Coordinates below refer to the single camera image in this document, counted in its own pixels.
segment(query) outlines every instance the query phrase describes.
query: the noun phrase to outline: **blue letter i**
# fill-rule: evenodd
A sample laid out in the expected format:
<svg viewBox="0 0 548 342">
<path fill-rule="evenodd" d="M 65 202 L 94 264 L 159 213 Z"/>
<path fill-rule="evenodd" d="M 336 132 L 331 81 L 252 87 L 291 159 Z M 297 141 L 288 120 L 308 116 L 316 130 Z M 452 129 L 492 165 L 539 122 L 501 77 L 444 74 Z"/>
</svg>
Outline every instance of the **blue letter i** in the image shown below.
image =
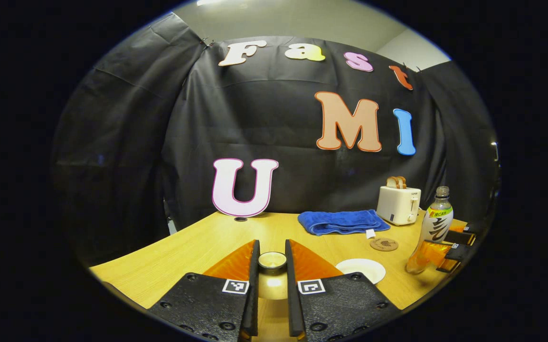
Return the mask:
<svg viewBox="0 0 548 342">
<path fill-rule="evenodd" d="M 398 153 L 405 156 L 412 156 L 416 153 L 416 148 L 413 147 L 413 136 L 411 136 L 411 113 L 408 111 L 395 109 L 394 116 L 398 119 L 398 130 L 400 132 L 400 145 L 398 145 Z"/>
</svg>

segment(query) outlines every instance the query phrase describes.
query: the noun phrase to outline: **letter u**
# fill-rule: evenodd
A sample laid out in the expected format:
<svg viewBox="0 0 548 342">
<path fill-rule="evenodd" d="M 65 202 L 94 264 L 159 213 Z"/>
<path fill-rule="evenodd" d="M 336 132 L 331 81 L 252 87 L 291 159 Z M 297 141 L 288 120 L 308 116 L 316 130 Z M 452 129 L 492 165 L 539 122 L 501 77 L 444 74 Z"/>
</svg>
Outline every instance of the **letter u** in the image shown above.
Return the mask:
<svg viewBox="0 0 548 342">
<path fill-rule="evenodd" d="M 236 173 L 242 168 L 242 160 L 222 158 L 215 160 L 215 181 L 213 182 L 213 204 L 220 212 L 237 217 L 250 217 L 260 214 L 270 203 L 272 173 L 278 168 L 276 160 L 258 159 L 251 162 L 256 171 L 255 194 L 248 202 L 234 198 Z"/>
</svg>

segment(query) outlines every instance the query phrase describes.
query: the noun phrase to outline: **foam letter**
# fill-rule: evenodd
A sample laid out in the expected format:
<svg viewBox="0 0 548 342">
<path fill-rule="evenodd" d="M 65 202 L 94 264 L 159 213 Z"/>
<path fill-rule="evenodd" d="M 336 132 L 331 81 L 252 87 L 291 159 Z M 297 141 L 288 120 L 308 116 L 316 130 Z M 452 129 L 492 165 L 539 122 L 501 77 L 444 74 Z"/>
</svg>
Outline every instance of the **foam letter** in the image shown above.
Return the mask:
<svg viewBox="0 0 548 342">
<path fill-rule="evenodd" d="M 407 74 L 402 72 L 396 65 L 390 65 L 389 68 L 393 69 L 396 79 L 400 82 L 400 84 L 409 90 L 413 90 L 413 86 L 407 82 Z"/>
<path fill-rule="evenodd" d="M 242 160 L 223 158 L 215 160 L 215 182 L 213 182 L 213 204 L 220 212 L 237 217 L 256 216 L 263 212 L 270 203 L 272 173 L 278 167 L 276 160 L 258 159 L 251 163 L 257 171 L 255 177 L 255 194 L 248 202 L 234 198 L 236 172 L 242 167 Z"/>
<path fill-rule="evenodd" d="M 373 66 L 367 63 L 368 59 L 363 55 L 355 54 L 354 52 L 346 52 L 344 57 L 346 57 L 346 63 L 350 65 L 352 69 L 367 72 L 373 71 Z"/>
<path fill-rule="evenodd" d="M 411 135 L 411 113 L 400 109 L 393 110 L 393 113 L 398 119 L 398 132 L 400 133 L 400 144 L 397 151 L 404 156 L 413 156 L 416 153 L 416 148 L 413 146 L 413 136 Z"/>
<path fill-rule="evenodd" d="M 242 54 L 246 54 L 247 57 L 251 57 L 257 51 L 257 46 L 263 48 L 267 43 L 265 40 L 247 41 L 245 43 L 234 43 L 228 45 L 228 54 L 226 59 L 219 62 L 220 67 L 226 67 L 228 65 L 241 64 L 246 61 L 246 58 Z"/>
<path fill-rule="evenodd" d="M 362 133 L 359 150 L 378 152 L 382 149 L 378 136 L 379 106 L 376 102 L 359 100 L 353 115 L 336 93 L 319 91 L 314 97 L 322 104 L 322 137 L 316 142 L 320 149 L 336 150 L 341 147 L 341 141 L 337 139 L 338 127 L 348 149 L 354 146 L 359 132 Z"/>
<path fill-rule="evenodd" d="M 291 44 L 289 45 L 289 50 L 285 51 L 284 55 L 294 60 L 324 60 L 320 47 L 312 44 Z"/>
</svg>

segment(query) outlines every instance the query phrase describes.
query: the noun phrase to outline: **bottle label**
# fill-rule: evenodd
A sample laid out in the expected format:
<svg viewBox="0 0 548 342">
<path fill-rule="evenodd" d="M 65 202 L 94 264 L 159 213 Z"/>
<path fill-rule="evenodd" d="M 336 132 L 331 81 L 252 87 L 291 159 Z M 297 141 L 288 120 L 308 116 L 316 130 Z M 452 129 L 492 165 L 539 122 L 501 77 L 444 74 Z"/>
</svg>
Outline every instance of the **bottle label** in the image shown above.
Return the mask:
<svg viewBox="0 0 548 342">
<path fill-rule="evenodd" d="M 445 209 L 445 210 L 432 210 L 431 208 L 428 208 L 428 217 L 440 217 L 440 216 L 445 216 L 447 214 L 449 214 L 450 212 L 452 212 L 454 209 L 453 208 L 449 208 L 449 209 Z"/>
<path fill-rule="evenodd" d="M 428 208 L 424 221 L 422 222 L 423 240 L 439 242 L 447 236 L 449 227 L 454 219 L 454 209 L 434 210 Z"/>
</svg>

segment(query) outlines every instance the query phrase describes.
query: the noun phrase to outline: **white plate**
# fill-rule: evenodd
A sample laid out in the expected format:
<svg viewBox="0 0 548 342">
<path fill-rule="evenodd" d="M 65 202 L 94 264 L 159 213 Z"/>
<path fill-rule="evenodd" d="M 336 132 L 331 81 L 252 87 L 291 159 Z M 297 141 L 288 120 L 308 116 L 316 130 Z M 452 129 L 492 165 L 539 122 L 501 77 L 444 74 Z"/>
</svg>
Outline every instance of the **white plate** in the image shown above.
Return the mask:
<svg viewBox="0 0 548 342">
<path fill-rule="evenodd" d="M 386 269 L 382 264 L 368 258 L 349 258 L 337 264 L 335 268 L 342 271 L 345 275 L 361 272 L 374 284 L 384 279 L 386 275 Z"/>
</svg>

